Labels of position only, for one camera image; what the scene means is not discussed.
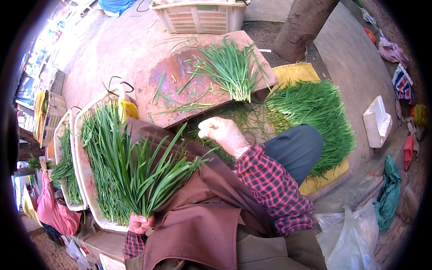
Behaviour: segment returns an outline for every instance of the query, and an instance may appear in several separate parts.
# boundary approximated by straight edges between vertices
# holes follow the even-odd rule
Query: tree trunk
[[[17,108],[18,110],[23,111],[28,115],[31,115],[33,117],[35,116],[35,111],[30,108],[27,108],[26,106],[22,106],[21,104],[18,104]]]
[[[26,143],[19,144],[18,161],[28,160],[30,154],[36,158],[45,155],[45,151],[40,148],[40,144],[33,137],[32,132],[19,128],[19,138],[26,141]]]
[[[28,142],[29,144],[39,144],[38,141],[33,137],[31,131],[25,130],[22,127],[19,128],[19,138]]]
[[[30,154],[38,158],[45,155],[45,151],[39,147],[39,144],[20,143],[18,152],[18,161],[26,161]]]
[[[273,44],[283,60],[295,63],[305,55],[339,0],[294,0],[288,19]]]
[[[18,171],[13,173],[14,177],[26,176],[34,174],[36,169],[33,168],[19,168]]]

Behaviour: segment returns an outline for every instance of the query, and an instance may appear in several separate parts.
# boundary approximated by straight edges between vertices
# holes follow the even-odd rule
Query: pink shirt
[[[43,189],[38,198],[37,210],[39,220],[54,227],[62,235],[74,235],[78,230],[81,213],[71,211],[67,206],[57,203],[54,186],[47,171],[43,173],[42,181]]]

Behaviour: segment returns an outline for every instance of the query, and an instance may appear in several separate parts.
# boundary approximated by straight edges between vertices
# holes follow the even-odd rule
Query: red plaid sleeve
[[[143,253],[146,240],[146,235],[128,231],[126,239],[123,242],[124,259],[132,259]]]
[[[297,182],[284,167],[266,155],[263,144],[251,146],[235,162],[235,169],[255,200],[275,220],[280,236],[313,229],[313,203],[299,193]]]

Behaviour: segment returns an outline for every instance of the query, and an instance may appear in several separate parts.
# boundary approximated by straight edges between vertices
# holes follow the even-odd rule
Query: glove
[[[129,231],[137,234],[145,234],[146,230],[153,227],[155,216],[152,214],[149,218],[145,216],[136,216],[133,212],[129,217]]]
[[[47,171],[47,163],[43,159],[40,161],[42,173]]]
[[[239,159],[251,146],[233,120],[212,117],[198,124],[201,139],[215,140],[228,154]]]

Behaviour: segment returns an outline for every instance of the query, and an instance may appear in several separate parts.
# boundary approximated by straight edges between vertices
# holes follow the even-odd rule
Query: dark gray pants
[[[321,134],[301,124],[265,142],[267,156],[277,160],[300,186],[314,167],[323,149]]]

